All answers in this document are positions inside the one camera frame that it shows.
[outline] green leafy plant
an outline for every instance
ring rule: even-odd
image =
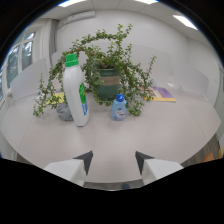
[[[152,99],[150,91],[147,91],[147,89],[152,85],[153,80],[150,79],[150,74],[156,56],[151,58],[149,68],[146,71],[143,71],[140,63],[133,64],[131,61],[132,44],[129,44],[125,49],[122,47],[122,41],[128,36],[132,27],[133,26],[129,24],[128,28],[123,31],[123,26],[118,24],[116,34],[107,34],[103,29],[102,31],[98,30],[95,36],[89,34],[82,37],[81,41],[77,39],[75,42],[72,42],[73,46],[70,48],[70,51],[63,52],[58,63],[50,69],[46,88],[44,88],[41,74],[38,92],[39,99],[36,100],[38,105],[34,105],[33,115],[40,116],[44,113],[44,108],[48,105],[50,105],[52,109],[57,108],[60,97],[54,96],[56,89],[52,81],[55,78],[58,79],[61,84],[61,91],[64,91],[63,73],[65,70],[64,64],[66,62],[66,55],[76,53],[77,58],[79,58],[81,52],[84,52],[87,56],[86,62],[81,66],[88,84],[86,92],[92,92],[95,101],[99,105],[105,104],[106,106],[110,106],[113,100],[101,99],[98,96],[98,87],[104,82],[100,77],[99,69],[114,68],[120,76],[119,93],[125,96],[127,111],[136,116],[140,115],[142,107],[144,106],[142,99],[147,101]],[[110,41],[107,52],[102,52],[99,46],[88,46],[93,41],[102,39]],[[67,103],[66,95],[64,95],[64,102]]]

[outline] ceiling light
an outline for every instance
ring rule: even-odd
[[[152,4],[152,3],[156,3],[158,1],[155,1],[155,0],[135,0],[137,2],[142,2],[142,3],[146,3],[146,4]]]
[[[75,3],[83,2],[83,1],[85,1],[85,0],[69,0],[69,1],[66,1],[66,2],[63,2],[63,3],[59,4],[58,6],[67,7],[69,5],[73,5]]]
[[[185,17],[183,17],[183,16],[173,16],[173,17],[175,17],[176,19],[178,19],[180,22],[182,22],[185,26],[188,26],[188,27],[191,27],[191,28],[193,28],[193,29],[196,29],[197,30],[197,28],[188,20],[188,19],[186,19]]]

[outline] table surface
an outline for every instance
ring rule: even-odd
[[[40,168],[93,151],[87,182],[113,183],[141,179],[135,152],[182,163],[213,137],[221,120],[213,106],[192,93],[165,87],[176,102],[145,102],[139,117],[113,121],[112,106],[98,105],[87,93],[90,118],[86,126],[62,121],[47,108],[33,116],[34,96],[14,101],[1,131],[9,144]]]

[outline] blue bottle cap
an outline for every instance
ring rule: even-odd
[[[116,100],[117,100],[118,102],[123,102],[123,101],[124,101],[124,95],[122,95],[122,94],[117,94],[117,98],[116,98]]]

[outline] potted plant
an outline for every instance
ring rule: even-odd
[[[103,29],[102,31],[98,30],[94,36],[89,34],[82,37],[81,41],[77,39],[75,42],[72,42],[73,46],[70,48],[70,51],[63,52],[58,63],[50,69],[46,87],[43,85],[41,75],[38,92],[40,97],[39,100],[36,100],[38,105],[34,105],[33,114],[40,116],[44,113],[43,109],[48,105],[52,109],[57,108],[60,97],[55,96],[56,89],[52,81],[57,78],[61,83],[61,91],[63,92],[63,72],[66,55],[76,53],[77,58],[79,58],[80,53],[84,52],[87,60],[80,67],[85,73],[86,83],[88,84],[86,92],[92,92],[95,101],[99,105],[106,104],[106,106],[110,106],[113,103],[117,93],[123,94],[127,101],[127,111],[136,116],[140,115],[144,105],[142,99],[147,101],[152,99],[147,89],[153,81],[150,79],[150,74],[156,56],[151,58],[149,68],[146,71],[143,71],[140,63],[133,64],[131,61],[132,44],[129,44],[126,49],[122,47],[122,41],[128,36],[132,27],[129,24],[128,28],[123,31],[123,26],[118,24],[116,34],[107,34]],[[107,52],[102,52],[99,46],[90,45],[93,41],[100,39],[110,41]]]

